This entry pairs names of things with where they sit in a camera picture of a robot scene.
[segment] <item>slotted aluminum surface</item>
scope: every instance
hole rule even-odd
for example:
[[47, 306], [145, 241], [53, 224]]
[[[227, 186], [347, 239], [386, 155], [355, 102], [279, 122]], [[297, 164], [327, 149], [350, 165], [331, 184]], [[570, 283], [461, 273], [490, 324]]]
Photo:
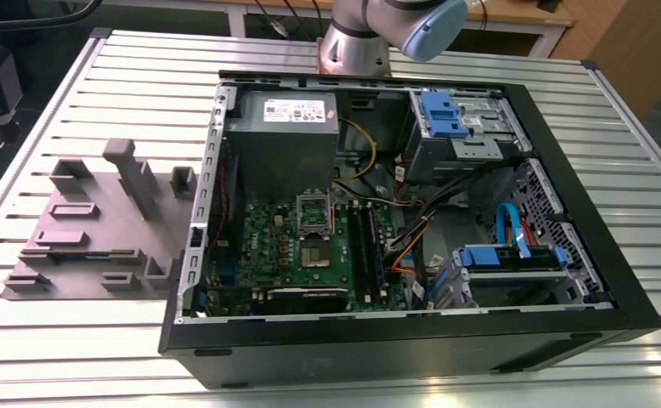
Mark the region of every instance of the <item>slotted aluminum surface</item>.
[[[395, 77], [524, 84], [661, 313], [661, 156], [603, 79], [572, 61], [393, 54]], [[91, 39], [0, 184], [0, 292], [59, 157], [94, 171], [105, 139], [154, 172], [199, 169], [217, 71], [315, 71], [311, 43], [114, 31]], [[206, 392], [157, 352], [161, 301], [0, 299], [0, 401], [21, 406], [661, 406], [661, 331], [535, 373]]]

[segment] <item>green circuit board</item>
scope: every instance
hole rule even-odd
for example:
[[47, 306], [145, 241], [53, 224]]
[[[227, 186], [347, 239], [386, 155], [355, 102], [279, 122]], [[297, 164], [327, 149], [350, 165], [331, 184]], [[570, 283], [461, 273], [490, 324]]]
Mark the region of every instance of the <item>green circuit board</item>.
[[[334, 286], [349, 291], [347, 311], [405, 310], [405, 289], [399, 283], [387, 285], [387, 296], [371, 303], [359, 302], [354, 296], [349, 211], [347, 205], [335, 205], [330, 214], [325, 214], [322, 206], [303, 207], [302, 223], [305, 217], [318, 224], [329, 217], [334, 225], [329, 241], [318, 242], [319, 248], [307, 248], [297, 232], [295, 205], [249, 204], [237, 286]], [[394, 235], [391, 211], [387, 207], [375, 207], [374, 215], [377, 234], [383, 242]], [[307, 267], [307, 258], [329, 261], [329, 264]]]

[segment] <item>power supply label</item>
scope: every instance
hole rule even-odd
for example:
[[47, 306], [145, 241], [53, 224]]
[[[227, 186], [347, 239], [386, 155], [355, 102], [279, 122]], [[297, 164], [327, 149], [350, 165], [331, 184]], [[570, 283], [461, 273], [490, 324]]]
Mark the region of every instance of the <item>power supply label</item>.
[[265, 122], [325, 123], [323, 100], [269, 99], [263, 102]]

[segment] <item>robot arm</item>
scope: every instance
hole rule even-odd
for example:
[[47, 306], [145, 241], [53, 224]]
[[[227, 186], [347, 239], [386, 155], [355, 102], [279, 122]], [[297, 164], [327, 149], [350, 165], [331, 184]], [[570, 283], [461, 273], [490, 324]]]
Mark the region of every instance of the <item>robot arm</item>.
[[465, 0], [335, 0], [322, 41], [322, 70], [382, 76], [389, 44], [415, 61], [445, 51], [466, 21]]

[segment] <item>motherboard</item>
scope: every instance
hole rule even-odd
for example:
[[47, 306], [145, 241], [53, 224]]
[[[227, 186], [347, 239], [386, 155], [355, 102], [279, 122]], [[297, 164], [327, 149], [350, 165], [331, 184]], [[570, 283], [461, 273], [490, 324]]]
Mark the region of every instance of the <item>motherboard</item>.
[[346, 305], [335, 312], [405, 310], [405, 283], [385, 279], [383, 248], [393, 236], [391, 210], [382, 205], [247, 204], [241, 260], [214, 264], [211, 300], [221, 308], [211, 314], [259, 314], [255, 304], [271, 291], [339, 293]]

